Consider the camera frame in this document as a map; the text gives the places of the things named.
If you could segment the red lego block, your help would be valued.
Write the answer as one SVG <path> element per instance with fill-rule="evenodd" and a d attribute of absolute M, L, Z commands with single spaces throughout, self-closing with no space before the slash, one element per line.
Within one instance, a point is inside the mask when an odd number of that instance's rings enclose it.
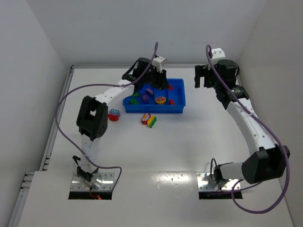
<path fill-rule="evenodd" d="M 170 104 L 170 105 L 175 105 L 174 100 L 173 100 L 173 99 L 170 99 L 170 100 L 169 100 L 169 104 Z"/>

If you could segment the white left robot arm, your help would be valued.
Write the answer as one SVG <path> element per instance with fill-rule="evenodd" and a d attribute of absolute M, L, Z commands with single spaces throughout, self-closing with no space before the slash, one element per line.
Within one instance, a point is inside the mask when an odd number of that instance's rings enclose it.
<path fill-rule="evenodd" d="M 97 174 L 101 167 L 96 160 L 101 137 L 108 126 L 109 105 L 133 95 L 144 85 L 156 89 L 168 88 L 164 61 L 165 58 L 160 56 L 153 57 L 152 60 L 139 58 L 117 83 L 106 85 L 108 90 L 94 97 L 83 98 L 76 120 L 81 135 L 79 150 L 83 156 L 77 174 L 92 188 L 98 183 Z"/>

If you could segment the aluminium table edge rail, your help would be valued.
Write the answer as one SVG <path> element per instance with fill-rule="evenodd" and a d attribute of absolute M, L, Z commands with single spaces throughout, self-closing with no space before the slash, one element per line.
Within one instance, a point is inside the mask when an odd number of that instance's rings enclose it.
<path fill-rule="evenodd" d="M 62 88 L 62 93 L 61 93 L 60 99 L 63 98 L 63 96 L 65 94 L 67 94 L 70 84 L 71 84 L 71 79 L 72 79 L 73 73 L 74 73 L 74 65 L 72 65 L 68 69 L 68 73 L 67 73 L 67 76 L 65 77 L 65 82 L 64 82 L 64 85 Z M 57 116 L 58 122 L 60 122 L 64 104 L 65 104 L 65 101 L 62 102 L 62 104 L 60 105 L 59 108 L 58 108 L 58 106 L 56 106 L 57 108 L 55 111 L 55 116 Z M 27 200 L 27 196 L 29 193 L 31 183 L 34 178 L 34 174 L 37 171 L 43 172 L 43 171 L 47 171 L 47 169 L 48 169 L 56 135 L 57 135 L 57 126 L 56 126 L 55 118 L 54 118 L 51 130 L 50 130 L 50 133 L 48 136 L 47 144 L 45 146 L 45 149 L 43 150 L 43 156 L 42 156 L 42 159 L 41 159 L 41 162 L 39 165 L 39 169 L 36 171 L 26 171 L 24 173 L 21 185 L 18 188 L 19 191 L 18 191 L 17 200 L 14 204 L 14 209 L 10 215 L 9 223 L 7 224 L 7 227 L 17 227 L 18 226 L 24 205 Z"/>

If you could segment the blue divided plastic bin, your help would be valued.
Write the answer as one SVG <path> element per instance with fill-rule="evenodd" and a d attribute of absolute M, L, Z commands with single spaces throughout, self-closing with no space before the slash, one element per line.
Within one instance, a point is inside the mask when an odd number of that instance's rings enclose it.
<path fill-rule="evenodd" d="M 163 113 L 181 114 L 186 106 L 185 85 L 183 79 L 168 79 L 169 88 L 155 89 L 143 85 L 133 95 L 123 100 L 127 113 Z"/>

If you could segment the red lego with purple flower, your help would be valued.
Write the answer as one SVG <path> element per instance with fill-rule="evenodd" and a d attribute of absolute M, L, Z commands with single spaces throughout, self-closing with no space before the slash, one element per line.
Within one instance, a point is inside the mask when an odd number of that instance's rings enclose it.
<path fill-rule="evenodd" d="M 120 111 L 117 109 L 110 109 L 108 112 L 108 118 L 110 121 L 116 122 L 120 118 Z"/>

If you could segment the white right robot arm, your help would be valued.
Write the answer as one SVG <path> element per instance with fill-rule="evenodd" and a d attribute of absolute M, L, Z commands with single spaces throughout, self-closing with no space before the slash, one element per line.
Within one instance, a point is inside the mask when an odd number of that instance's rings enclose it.
<path fill-rule="evenodd" d="M 200 87 L 200 79 L 204 78 L 204 87 L 215 89 L 217 99 L 239 127 L 250 154 L 242 163 L 216 165 L 214 179 L 217 183 L 239 179 L 254 184 L 280 178 L 290 151 L 256 121 L 247 91 L 236 83 L 239 70 L 231 60 L 219 60 L 214 69 L 208 65 L 195 66 L 195 87 Z"/>

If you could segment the metal base plate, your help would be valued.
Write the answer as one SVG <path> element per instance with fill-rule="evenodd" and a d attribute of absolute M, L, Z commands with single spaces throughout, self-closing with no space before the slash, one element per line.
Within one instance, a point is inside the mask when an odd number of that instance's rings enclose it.
<path fill-rule="evenodd" d="M 223 183 L 217 183 L 210 177 L 209 172 L 198 172 L 196 178 L 199 192 L 229 192 L 238 181 L 238 179 L 229 179 Z"/>
<path fill-rule="evenodd" d="M 100 172 L 92 176 L 90 182 L 82 179 L 74 173 L 71 179 L 71 192 L 88 192 L 91 188 L 93 192 L 109 192 L 114 186 L 114 173 Z"/>

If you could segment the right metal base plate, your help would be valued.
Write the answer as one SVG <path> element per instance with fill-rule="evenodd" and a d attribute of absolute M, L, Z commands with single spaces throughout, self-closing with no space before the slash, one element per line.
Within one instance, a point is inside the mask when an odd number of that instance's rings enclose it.
<path fill-rule="evenodd" d="M 217 183 L 210 177 L 209 172 L 198 172 L 196 178 L 199 192 L 229 192 L 238 181 L 238 179 L 229 179 L 223 183 Z"/>

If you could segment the green lego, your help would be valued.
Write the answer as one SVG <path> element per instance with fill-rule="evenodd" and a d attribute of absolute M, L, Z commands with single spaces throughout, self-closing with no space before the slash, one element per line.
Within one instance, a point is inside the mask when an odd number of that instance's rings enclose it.
<path fill-rule="evenodd" d="M 130 105 L 138 105 L 139 102 L 136 99 L 132 98 L 132 99 L 130 99 L 129 104 Z"/>

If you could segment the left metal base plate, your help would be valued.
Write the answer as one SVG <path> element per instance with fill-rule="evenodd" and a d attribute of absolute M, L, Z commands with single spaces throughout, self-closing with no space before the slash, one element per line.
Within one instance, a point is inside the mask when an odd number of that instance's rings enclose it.
<path fill-rule="evenodd" d="M 114 186 L 114 173 L 100 172 L 92 176 L 90 182 L 82 179 L 74 173 L 71 179 L 71 192 L 88 192 L 91 188 L 93 192 L 109 192 Z"/>

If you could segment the purple arched lego piece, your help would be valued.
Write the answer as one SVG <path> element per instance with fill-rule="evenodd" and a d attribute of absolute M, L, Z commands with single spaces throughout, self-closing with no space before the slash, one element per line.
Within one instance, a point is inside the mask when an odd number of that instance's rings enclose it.
<path fill-rule="evenodd" d="M 152 89 L 147 88 L 145 91 L 146 91 L 146 93 L 148 93 L 149 95 L 154 96 L 154 91 L 153 91 Z"/>

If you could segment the green rectangular lego brick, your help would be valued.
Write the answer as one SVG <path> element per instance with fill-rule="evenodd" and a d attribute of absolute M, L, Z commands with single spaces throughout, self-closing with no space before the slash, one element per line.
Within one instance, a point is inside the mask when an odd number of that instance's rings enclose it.
<path fill-rule="evenodd" d="M 133 97 L 138 97 L 139 96 L 139 92 L 136 92 L 134 94 L 132 94 Z"/>

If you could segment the purple rectangular lego brick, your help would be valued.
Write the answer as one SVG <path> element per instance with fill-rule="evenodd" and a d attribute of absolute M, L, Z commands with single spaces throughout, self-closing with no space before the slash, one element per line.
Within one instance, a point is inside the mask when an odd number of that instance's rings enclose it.
<path fill-rule="evenodd" d="M 149 103 L 149 99 L 148 99 L 148 96 L 147 96 L 146 93 L 143 93 L 143 94 L 141 95 L 141 98 L 142 98 L 142 102 L 143 102 L 144 104 L 148 104 L 148 103 Z"/>

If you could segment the red lego with pink cloud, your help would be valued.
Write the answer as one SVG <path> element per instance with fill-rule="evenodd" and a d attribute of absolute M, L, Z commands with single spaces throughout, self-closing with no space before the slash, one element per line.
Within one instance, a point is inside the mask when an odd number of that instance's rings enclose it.
<path fill-rule="evenodd" d="M 149 118 L 151 117 L 150 113 L 145 113 L 141 119 L 142 124 L 147 125 Z"/>

